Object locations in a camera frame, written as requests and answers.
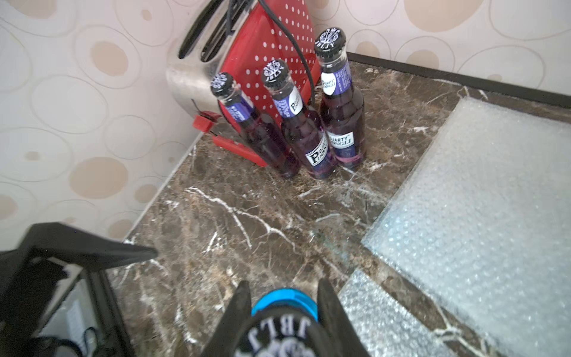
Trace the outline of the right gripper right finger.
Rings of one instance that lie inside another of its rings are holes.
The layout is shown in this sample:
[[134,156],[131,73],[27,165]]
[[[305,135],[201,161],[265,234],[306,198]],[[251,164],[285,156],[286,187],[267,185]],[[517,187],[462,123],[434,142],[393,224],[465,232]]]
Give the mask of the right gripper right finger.
[[368,357],[335,290],[326,278],[318,282],[318,321],[330,337],[334,356]]

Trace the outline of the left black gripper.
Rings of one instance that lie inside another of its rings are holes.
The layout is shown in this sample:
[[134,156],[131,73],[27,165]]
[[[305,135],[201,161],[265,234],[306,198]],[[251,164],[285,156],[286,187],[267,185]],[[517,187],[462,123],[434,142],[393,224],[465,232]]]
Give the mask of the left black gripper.
[[1,253],[1,354],[25,356],[28,341],[57,290],[68,277],[55,258],[99,272],[156,258],[159,253],[67,226],[36,223],[19,246]]

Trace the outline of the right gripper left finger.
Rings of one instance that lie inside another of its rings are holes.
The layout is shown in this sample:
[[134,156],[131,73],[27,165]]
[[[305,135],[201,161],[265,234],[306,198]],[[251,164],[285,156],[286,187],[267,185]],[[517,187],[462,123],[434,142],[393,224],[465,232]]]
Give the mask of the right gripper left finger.
[[200,356],[233,356],[233,344],[239,338],[242,326],[251,318],[251,310],[249,283],[241,281]]

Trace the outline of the blue liquid glass bottle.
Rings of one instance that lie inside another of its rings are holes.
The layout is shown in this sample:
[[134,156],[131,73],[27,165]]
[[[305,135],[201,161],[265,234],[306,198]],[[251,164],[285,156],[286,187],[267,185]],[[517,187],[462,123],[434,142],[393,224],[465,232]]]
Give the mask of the blue liquid glass bottle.
[[296,289],[277,289],[255,303],[239,330],[231,356],[332,356],[330,338],[318,321],[318,305]]

